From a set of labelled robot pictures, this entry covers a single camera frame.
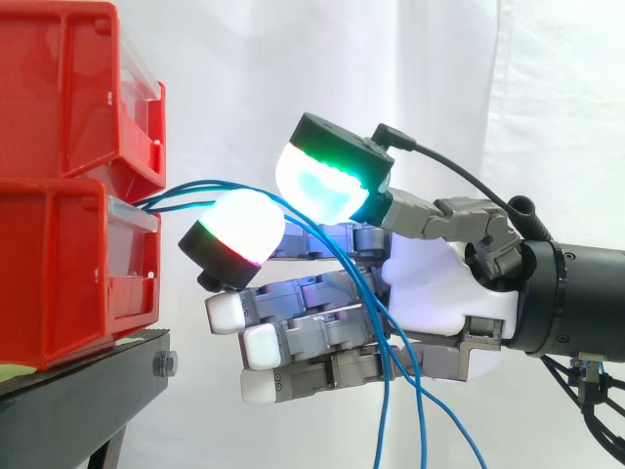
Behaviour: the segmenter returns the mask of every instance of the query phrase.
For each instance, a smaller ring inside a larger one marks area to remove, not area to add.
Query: black connector
[[[378,124],[371,141],[382,147],[384,150],[393,147],[394,149],[405,149],[413,151],[417,141],[403,132],[389,127],[387,124]]]

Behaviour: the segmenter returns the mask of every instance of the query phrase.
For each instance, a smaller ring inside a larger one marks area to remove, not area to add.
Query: blue wire
[[[406,369],[401,364],[401,362],[399,361],[399,359],[396,357],[395,354],[392,355],[392,358],[393,358],[393,361],[395,362],[395,365],[397,366],[399,371],[401,371],[401,374],[406,379],[406,381],[408,381],[408,383],[410,383],[412,386],[417,387],[417,382],[412,378],[412,376],[410,376],[410,374],[408,374],[408,372],[406,371]],[[465,437],[465,440],[467,440],[467,443],[473,450],[473,453],[476,455],[476,458],[478,459],[479,466],[481,467],[481,469],[488,469],[488,467],[486,466],[486,461],[484,461],[484,458],[481,456],[481,453],[479,452],[478,446],[469,435],[469,432],[467,432],[465,427],[462,425],[462,423],[460,422],[460,419],[456,416],[455,413],[453,413],[453,410],[451,410],[447,405],[445,405],[443,401],[439,400],[435,395],[428,392],[426,389],[423,390],[423,394],[425,394],[425,396],[428,399],[430,399],[430,401],[432,401],[433,403],[438,405],[440,408],[442,408],[447,415],[449,415],[451,420],[453,420],[453,422],[456,424],[456,427],[458,427],[458,430],[460,430],[460,433],[462,433],[462,435]]]
[[[287,208],[288,210],[296,214],[298,217],[300,217],[302,220],[304,220],[311,227],[311,229],[317,233],[318,236],[320,236],[322,239],[324,239],[328,243],[328,248],[330,248],[330,251],[339,260],[339,262],[341,262],[343,267],[352,274],[352,277],[354,278],[355,283],[358,286],[358,290],[360,291],[360,295],[365,302],[367,311],[369,312],[369,316],[370,316],[371,323],[373,325],[373,330],[374,330],[376,340],[380,344],[384,344],[386,342],[386,338],[384,337],[384,332],[382,330],[380,320],[376,314],[375,303],[372,301],[371,297],[369,296],[369,295],[373,296],[373,294],[371,293],[371,290],[366,286],[366,283],[363,281],[360,271],[355,268],[354,263],[339,248],[339,246],[336,244],[334,239],[332,239],[324,230],[322,230],[313,220],[311,220],[309,217],[301,213],[299,210],[295,209],[291,204],[289,204],[282,198],[278,197],[277,195],[271,192],[263,191],[263,190],[256,189],[256,188],[250,188],[248,186],[244,186],[240,184],[229,183],[229,182],[219,181],[219,180],[206,180],[206,181],[196,181],[196,182],[183,184],[176,188],[170,189],[164,194],[137,202],[135,205],[140,206],[140,205],[145,204],[146,207],[144,207],[144,209],[150,210],[153,205],[163,200],[164,198],[177,195],[178,194],[177,191],[181,191],[187,188],[193,188],[197,186],[208,185],[208,184],[213,185],[213,186],[218,185],[218,186],[221,186],[223,189],[250,189],[252,191],[264,193],[270,199],[284,206],[285,208]],[[211,188],[210,190],[218,191],[219,189]],[[382,413],[380,416],[380,428],[378,430],[378,445],[376,447],[376,457],[375,457],[375,462],[374,462],[375,469],[379,467],[380,461],[382,458],[384,430],[385,430],[386,416],[387,416],[387,411],[388,411],[388,406],[389,406],[389,391],[390,391],[389,382],[391,380],[389,357],[385,353],[384,348],[380,353],[380,357],[382,359],[382,369],[383,369],[383,374],[384,374],[384,399],[382,403]]]
[[[147,213],[165,213],[165,212],[175,212],[177,210],[184,210],[186,208],[193,207],[209,207],[215,203],[215,200],[206,200],[200,202],[191,202],[191,203],[181,203],[180,205],[171,205],[169,207],[161,207],[161,208],[149,208],[146,210]]]
[[[199,187],[199,188],[197,187],[197,186],[202,186],[202,185],[205,185],[205,184],[219,185],[219,187]],[[401,371],[403,376],[406,378],[406,380],[412,386],[415,387],[415,389],[417,391],[417,401],[418,401],[418,408],[419,408],[419,423],[420,423],[421,443],[422,443],[421,467],[425,468],[426,464],[427,464],[427,437],[426,437],[426,431],[425,431],[425,415],[424,415],[424,412],[423,412],[423,401],[422,401],[422,398],[421,398],[421,395],[424,394],[427,398],[429,398],[431,401],[433,401],[435,404],[437,404],[440,408],[442,408],[445,411],[445,413],[447,413],[447,415],[449,415],[449,417],[456,424],[456,426],[458,427],[458,429],[460,430],[460,432],[465,437],[465,439],[467,440],[467,442],[471,446],[472,450],[476,454],[476,457],[477,457],[477,459],[479,461],[479,464],[480,464],[481,468],[482,469],[487,469],[486,468],[486,464],[485,464],[481,454],[479,453],[478,447],[476,446],[474,441],[471,439],[469,433],[466,431],[466,429],[464,428],[464,426],[462,425],[462,423],[460,422],[458,417],[442,401],[440,401],[434,395],[432,395],[427,390],[422,388],[422,386],[421,386],[421,372],[420,372],[419,364],[418,364],[418,361],[416,359],[416,356],[414,354],[414,351],[413,351],[412,347],[410,347],[410,345],[409,345],[408,338],[406,337],[404,331],[397,324],[395,319],[393,317],[391,317],[391,315],[389,314],[389,312],[386,309],[386,307],[382,304],[382,302],[377,297],[375,297],[375,295],[373,295],[373,293],[371,292],[370,288],[366,284],[366,281],[364,280],[364,277],[362,276],[360,270],[355,266],[355,264],[352,262],[352,260],[347,256],[347,254],[341,248],[339,248],[339,246],[336,244],[334,239],[332,239],[313,220],[311,220],[310,218],[308,218],[304,214],[300,213],[298,210],[293,208],[285,200],[281,199],[280,197],[278,197],[278,196],[276,196],[276,195],[274,195],[274,194],[272,194],[270,192],[258,190],[258,189],[255,189],[255,188],[250,188],[250,187],[247,187],[247,186],[244,186],[244,185],[240,185],[240,184],[236,184],[236,183],[228,183],[228,182],[217,181],[217,180],[207,180],[207,181],[197,181],[197,182],[187,183],[187,184],[178,186],[177,188],[173,188],[173,189],[171,189],[171,190],[169,190],[169,191],[167,191],[167,192],[165,192],[165,193],[163,193],[161,195],[158,195],[158,196],[155,196],[155,197],[151,197],[150,199],[145,199],[145,200],[142,200],[140,202],[137,202],[136,205],[140,206],[140,205],[146,204],[146,211],[153,212],[153,213],[165,212],[165,211],[174,211],[174,210],[182,210],[182,209],[185,209],[185,208],[191,208],[193,206],[209,205],[211,202],[192,202],[192,203],[189,203],[189,204],[174,205],[174,206],[170,206],[170,207],[164,207],[164,208],[161,208],[161,209],[151,209],[151,207],[153,205],[155,205],[156,203],[160,202],[161,200],[164,200],[165,198],[169,198],[170,196],[183,195],[183,194],[186,194],[186,193],[193,193],[193,192],[223,191],[223,190],[230,190],[230,189],[250,189],[250,190],[253,190],[253,191],[264,193],[267,196],[269,196],[272,200],[276,201],[277,203],[280,203],[281,205],[285,206],[287,209],[289,209],[290,211],[295,213],[297,216],[302,218],[304,221],[306,221],[309,224],[309,226],[306,226],[305,224],[303,224],[299,220],[296,220],[293,217],[290,217],[289,215],[285,214],[285,219],[287,219],[291,223],[294,223],[294,224],[298,225],[300,228],[302,228],[304,230],[307,230],[308,232],[312,233],[317,238],[319,238],[326,245],[326,247],[328,247],[328,249],[330,249],[330,251],[335,255],[335,257],[341,262],[343,267],[353,277],[354,282],[356,284],[356,287],[358,288],[358,290],[359,290],[359,292],[360,292],[360,294],[362,296],[362,300],[365,303],[367,311],[369,311],[369,313],[370,313],[370,319],[371,319],[371,322],[372,322],[374,333],[376,335],[376,340],[378,340],[378,342],[381,345],[380,355],[381,355],[382,365],[383,365],[384,375],[385,375],[384,376],[385,377],[385,398],[384,398],[384,401],[383,401],[382,415],[381,415],[381,419],[380,419],[380,429],[379,429],[379,432],[378,432],[378,445],[376,447],[376,459],[375,459],[375,463],[374,463],[374,468],[379,467],[381,453],[382,453],[382,443],[383,443],[383,437],[384,437],[384,428],[385,428],[386,414],[387,414],[387,410],[388,410],[388,401],[389,401],[390,376],[389,376],[388,358],[389,358],[389,356],[391,356],[391,358],[393,359],[393,361],[395,362],[395,364],[397,365],[398,369]],[[406,350],[408,351],[408,354],[410,355],[413,368],[415,370],[415,378],[412,378],[407,373],[407,371],[405,370],[405,368],[403,367],[403,365],[401,364],[401,362],[397,358],[397,356],[395,354],[395,351],[392,349],[392,347],[389,345],[388,341],[386,340],[386,338],[384,336],[384,332],[382,330],[382,326],[381,326],[381,324],[379,322],[379,318],[377,317],[377,314],[375,314],[375,310],[376,309],[379,309],[382,312],[382,314],[385,317],[385,319],[388,320],[392,324],[392,326],[395,328],[396,332],[398,333],[398,335],[401,337],[402,341],[404,342],[404,344],[406,346]]]

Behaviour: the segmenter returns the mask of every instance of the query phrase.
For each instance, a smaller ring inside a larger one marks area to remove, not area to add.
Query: white backdrop
[[[625,248],[619,1],[117,3],[168,89],[169,186],[213,178],[276,191],[273,166],[309,110],[360,134],[381,121],[397,126],[504,198],[531,196],[559,240]],[[395,186],[429,199],[475,195],[421,156],[396,158]],[[160,325],[172,329],[180,368],[128,426],[120,469],[370,467],[381,385],[284,405],[241,401],[236,338],[210,334],[197,268],[177,248],[196,217],[164,217]],[[255,282],[335,267],[274,263]],[[476,382],[425,385],[457,412],[491,468],[618,467],[523,354],[504,352]],[[414,394],[397,382],[391,399],[383,467],[416,467]],[[447,417],[429,403],[426,414],[429,467],[478,467]]]

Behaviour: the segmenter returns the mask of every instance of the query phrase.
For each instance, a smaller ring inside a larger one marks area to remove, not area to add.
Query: red plastic drawer
[[[90,180],[0,180],[0,363],[46,369],[158,320],[160,220]]]
[[[135,201],[165,187],[165,89],[115,7],[0,1],[0,178],[97,179]]]

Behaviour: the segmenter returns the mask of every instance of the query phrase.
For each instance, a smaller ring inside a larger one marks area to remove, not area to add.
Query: bolt
[[[176,376],[178,354],[174,351],[158,352],[154,357],[154,375],[161,378]]]

